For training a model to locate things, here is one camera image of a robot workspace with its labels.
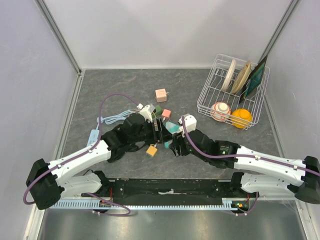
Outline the teal triangular power strip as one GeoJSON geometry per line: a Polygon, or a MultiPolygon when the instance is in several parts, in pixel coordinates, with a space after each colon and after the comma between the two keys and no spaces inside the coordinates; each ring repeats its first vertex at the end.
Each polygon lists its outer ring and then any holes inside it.
{"type": "MultiPolygon", "coordinates": [[[[175,124],[175,123],[171,122],[171,121],[167,121],[167,122],[165,123],[165,127],[166,127],[166,129],[167,129],[171,134],[175,134],[175,133],[179,133],[179,132],[180,132],[180,126],[179,126],[178,124],[175,124]]],[[[164,143],[164,147],[165,147],[166,149],[168,149],[169,146],[170,146],[170,144],[171,144],[172,142],[173,142],[172,139],[169,140],[169,141],[166,141],[166,142],[164,143]]]]}

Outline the pink cube socket adapter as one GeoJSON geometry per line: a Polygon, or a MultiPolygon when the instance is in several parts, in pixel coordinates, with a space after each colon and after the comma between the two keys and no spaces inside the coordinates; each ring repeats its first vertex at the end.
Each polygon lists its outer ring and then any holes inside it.
{"type": "Polygon", "coordinates": [[[167,101],[169,92],[165,88],[155,90],[155,100],[157,103],[163,103],[167,101]]]}

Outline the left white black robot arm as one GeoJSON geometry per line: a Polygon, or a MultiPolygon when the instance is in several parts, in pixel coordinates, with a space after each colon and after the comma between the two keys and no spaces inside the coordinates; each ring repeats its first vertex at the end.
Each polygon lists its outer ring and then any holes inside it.
{"type": "Polygon", "coordinates": [[[77,173],[102,161],[112,163],[125,153],[136,152],[137,143],[163,144],[171,139],[172,134],[161,119],[148,121],[141,114],[133,113],[88,147],[50,162],[42,158],[36,160],[26,179],[24,197],[30,194],[39,210],[48,209],[75,189],[70,180],[77,173]]]}

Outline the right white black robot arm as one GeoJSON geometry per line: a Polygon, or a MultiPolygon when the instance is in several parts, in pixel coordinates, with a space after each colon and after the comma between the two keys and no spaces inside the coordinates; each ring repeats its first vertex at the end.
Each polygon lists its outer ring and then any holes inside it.
{"type": "Polygon", "coordinates": [[[252,171],[266,177],[254,180],[237,173],[229,184],[235,197],[267,190],[289,193],[309,204],[320,203],[320,163],[313,156],[289,159],[268,155],[234,142],[212,140],[197,129],[187,135],[174,133],[168,148],[177,157],[192,154],[219,169],[252,171]]]}

